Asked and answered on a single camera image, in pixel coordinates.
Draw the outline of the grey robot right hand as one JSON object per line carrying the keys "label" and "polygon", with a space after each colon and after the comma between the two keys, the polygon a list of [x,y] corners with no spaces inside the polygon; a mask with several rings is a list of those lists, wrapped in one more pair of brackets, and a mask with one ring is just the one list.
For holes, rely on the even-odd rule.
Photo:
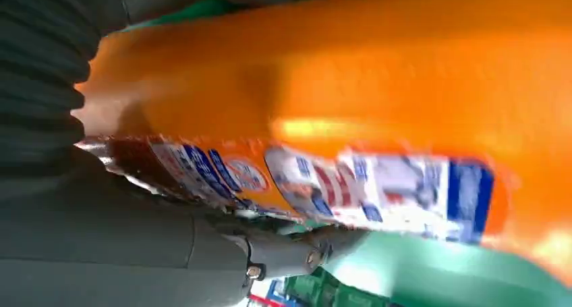
{"label": "grey robot right hand", "polygon": [[247,270],[303,275],[348,254],[365,231],[300,238],[210,221],[174,206],[76,147],[1,151],[2,306],[232,306]]}

